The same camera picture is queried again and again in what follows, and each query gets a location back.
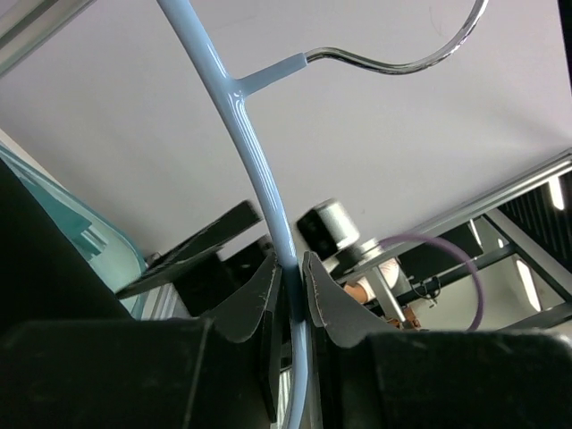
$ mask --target metal hook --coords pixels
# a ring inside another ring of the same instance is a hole
[[[333,60],[343,61],[350,65],[355,65],[360,69],[366,69],[371,72],[378,72],[381,74],[401,75],[420,72],[443,61],[449,55],[453,54],[465,42],[465,40],[467,40],[469,34],[471,34],[477,22],[483,15],[484,9],[488,3],[489,0],[476,0],[467,20],[449,43],[433,54],[426,56],[421,60],[414,61],[413,63],[382,63],[372,60],[371,58],[352,54],[351,52],[344,51],[337,47],[318,47],[316,49],[312,49],[305,53],[306,60],[311,63],[315,60],[331,58]]]

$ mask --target cable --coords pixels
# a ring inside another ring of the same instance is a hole
[[[413,63],[391,64],[382,63],[380,61],[372,60],[361,55],[356,55],[337,47],[318,47],[306,52],[306,59],[309,63],[323,58],[331,58],[333,60],[342,61],[350,65],[355,65],[360,69],[366,69],[371,72],[378,72],[381,74],[402,75],[420,72],[437,63],[440,63],[449,55],[453,54],[459,47],[467,40],[473,29],[475,29],[481,16],[483,16],[484,9],[489,3],[489,0],[476,0],[473,9],[468,15],[467,20],[458,31],[458,33],[438,51],[426,56],[421,60],[414,61]]]
[[[432,280],[437,282],[437,291],[431,295],[431,292],[427,289],[427,283],[426,282],[420,282],[419,283],[419,287],[424,288],[425,289],[425,294],[422,295],[421,293],[417,292],[416,288],[413,287],[413,285],[410,283],[409,287],[411,288],[411,291],[413,293],[415,293],[419,298],[421,299],[426,299],[427,301],[430,301],[432,299],[437,299],[440,295],[441,295],[441,281],[439,280],[439,277],[435,276],[432,278]]]
[[[401,244],[407,241],[421,241],[429,246],[433,246],[434,248],[439,248],[447,253],[449,253],[452,257],[457,259],[461,264],[465,264],[467,266],[467,270],[473,277],[473,282],[475,283],[475,290],[476,290],[476,312],[475,318],[473,322],[467,328],[468,331],[475,331],[483,321],[483,313],[484,313],[484,292],[483,292],[483,284],[481,283],[481,279],[478,276],[477,268],[471,257],[463,251],[463,249],[455,246],[453,243],[444,240],[440,237],[430,237],[424,234],[418,234],[414,232],[408,232],[404,234],[394,235],[392,237],[388,237],[387,239],[380,240],[379,244],[382,248],[387,248],[389,246],[393,246],[396,244]]]

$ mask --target black metal frame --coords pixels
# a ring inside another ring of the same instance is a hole
[[[518,256],[528,266],[530,266],[530,268],[535,271],[564,300],[566,304],[556,306],[552,309],[543,310],[537,315],[533,315],[521,322],[502,329],[545,329],[558,324],[563,324],[567,320],[572,319],[572,294],[570,294],[566,288],[564,288],[550,273],[548,273],[522,247],[520,247],[495,221],[491,219],[490,216],[484,214],[482,217],[507,242],[507,244],[502,248],[498,248],[477,257],[474,261],[477,269],[482,270],[488,266],[499,263],[507,257]],[[432,280],[412,288],[411,291],[402,293],[396,297],[396,300],[400,305],[406,306],[407,304],[419,299],[420,296],[434,296],[439,289],[445,288],[469,275],[467,266],[461,265],[452,271],[433,277]],[[383,310],[376,300],[367,304],[366,307],[376,315],[383,315]]]

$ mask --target ceiling light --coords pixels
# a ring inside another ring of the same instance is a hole
[[[550,177],[548,186],[551,190],[552,205],[559,210],[564,210],[564,195],[560,186],[560,178],[558,176]]]
[[[536,311],[541,311],[542,308],[540,306],[540,300],[538,299],[538,293],[536,292],[536,288],[534,286],[533,281],[533,274],[526,265],[522,261],[517,261],[517,269],[518,274],[520,274],[520,279],[522,283],[525,285],[526,296],[528,297],[528,302]]]
[[[481,237],[479,237],[479,233],[476,230],[475,227],[475,223],[473,222],[473,219],[471,219],[470,221],[468,221],[469,224],[471,225],[471,231],[473,232],[473,235],[475,236],[475,240],[477,243],[479,243],[479,246],[483,246],[483,243],[481,242]]]

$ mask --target metal rod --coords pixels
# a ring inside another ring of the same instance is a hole
[[[361,55],[356,55],[351,52],[344,51],[343,49],[339,49],[337,47],[318,47],[317,49],[306,52],[306,58],[309,63],[315,60],[320,60],[322,58],[330,58],[333,60],[348,63],[350,65],[354,65],[360,69],[365,69],[381,74],[401,75],[420,72],[433,65],[436,65],[437,63],[440,63],[460,48],[465,40],[467,40],[473,29],[475,29],[475,26],[481,16],[483,16],[484,9],[486,9],[487,4],[488,0],[476,0],[475,5],[468,15],[467,20],[458,31],[458,33],[453,36],[453,38],[441,49],[421,60],[414,61],[413,63],[382,63],[371,58],[366,58]]]
[[[371,270],[367,274],[366,279],[374,290],[375,297],[379,302],[383,313],[388,317],[399,320],[402,324],[405,323],[407,318],[403,314],[400,304],[393,296],[391,288],[389,284],[387,284],[387,281],[385,281],[379,266]]]

